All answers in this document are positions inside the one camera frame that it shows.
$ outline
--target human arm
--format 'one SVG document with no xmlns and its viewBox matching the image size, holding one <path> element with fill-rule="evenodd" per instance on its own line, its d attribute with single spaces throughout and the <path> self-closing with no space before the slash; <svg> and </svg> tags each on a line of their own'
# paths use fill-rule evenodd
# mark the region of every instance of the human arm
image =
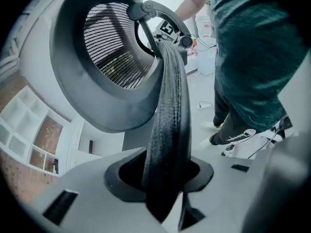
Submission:
<svg viewBox="0 0 311 233">
<path fill-rule="evenodd" d="M 187 20 L 190 17 L 197 14 L 204 6 L 207 0 L 184 0 L 175 13 L 183 20 Z"/>
</svg>

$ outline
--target electrical cord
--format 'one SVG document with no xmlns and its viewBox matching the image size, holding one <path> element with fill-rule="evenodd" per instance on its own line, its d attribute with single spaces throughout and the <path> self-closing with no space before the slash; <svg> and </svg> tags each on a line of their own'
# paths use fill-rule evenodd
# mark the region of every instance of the electrical cord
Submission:
<svg viewBox="0 0 311 233">
<path fill-rule="evenodd" d="M 199 100 L 199 107 L 201 108 L 201 103 L 202 102 L 205 102 L 205 103 L 209 103 L 212 107 L 213 107 L 213 109 L 215 110 L 215 107 L 214 107 L 214 105 L 213 105 L 213 103 L 212 102 L 210 102 L 210 101 L 208 101 L 208 100 Z"/>
<path fill-rule="evenodd" d="M 273 139 L 276 137 L 276 135 L 280 132 L 280 130 L 281 130 L 281 128 L 279 128 L 276 132 L 275 132 L 275 134 L 274 134 L 274 136 L 268 141 L 268 142 L 266 142 L 264 145 L 262 145 L 259 149 L 257 149 L 254 153 L 252 153 L 247 159 L 250 159 L 252 156 L 254 156 L 256 153 L 258 153 L 258 151 L 260 151 L 260 150 L 262 150 L 265 146 L 267 146 L 270 142 L 272 142 L 273 141 Z"/>
<path fill-rule="evenodd" d="M 207 49 L 205 49 L 205 50 L 197 50 L 198 52 L 205 52 L 205 51 L 207 51 L 207 50 L 209 50 L 209 49 L 214 48 L 214 47 L 217 46 L 217 44 L 215 44 L 214 46 L 209 46 L 208 44 L 206 44 L 206 43 L 205 43 L 200 37 L 198 37 L 197 35 L 195 35 L 195 34 L 191 34 L 191 35 L 195 36 L 195 37 L 196 37 L 196 40 L 198 40 L 204 47 L 207 47 Z"/>
</svg>

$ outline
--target person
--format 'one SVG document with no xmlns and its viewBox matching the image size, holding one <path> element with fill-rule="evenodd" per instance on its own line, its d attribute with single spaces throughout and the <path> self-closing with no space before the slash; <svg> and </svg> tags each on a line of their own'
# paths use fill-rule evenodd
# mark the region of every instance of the person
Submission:
<svg viewBox="0 0 311 233">
<path fill-rule="evenodd" d="M 206 1 L 184 0 L 175 13 L 186 20 Z M 272 128 L 286 114 L 277 96 L 308 51 L 289 13 L 274 0 L 210 0 L 210 6 L 218 44 L 215 117 L 203 126 L 218 132 L 201 149 Z"/>
</svg>

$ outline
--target sneaker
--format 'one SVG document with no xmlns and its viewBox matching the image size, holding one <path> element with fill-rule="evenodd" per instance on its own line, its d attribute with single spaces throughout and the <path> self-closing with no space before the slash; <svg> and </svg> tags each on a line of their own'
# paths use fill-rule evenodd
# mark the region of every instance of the sneaker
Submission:
<svg viewBox="0 0 311 233">
<path fill-rule="evenodd" d="M 211 142 L 209 141 L 210 137 L 202 142 L 199 143 L 199 147 L 197 150 L 205 150 L 207 149 L 209 146 L 211 146 Z"/>
<path fill-rule="evenodd" d="M 234 152 L 235 145 L 229 145 L 226 149 L 222 152 L 222 156 L 232 157 Z"/>
<path fill-rule="evenodd" d="M 216 127 L 213 122 L 203 122 L 201 124 L 201 128 L 204 130 L 217 130 L 217 131 L 219 131 L 222 128 L 222 125 L 223 125 L 223 123 L 220 126 Z"/>
</svg>

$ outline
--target metal screw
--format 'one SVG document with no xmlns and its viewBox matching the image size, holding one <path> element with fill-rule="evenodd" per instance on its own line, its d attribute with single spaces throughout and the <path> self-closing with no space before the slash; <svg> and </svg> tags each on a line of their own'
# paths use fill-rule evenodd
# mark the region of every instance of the metal screw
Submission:
<svg viewBox="0 0 311 233">
<path fill-rule="evenodd" d="M 146 8 L 147 9 L 152 9 L 154 6 L 153 6 L 153 4 L 152 3 L 148 3 L 148 4 L 146 4 Z"/>
</svg>

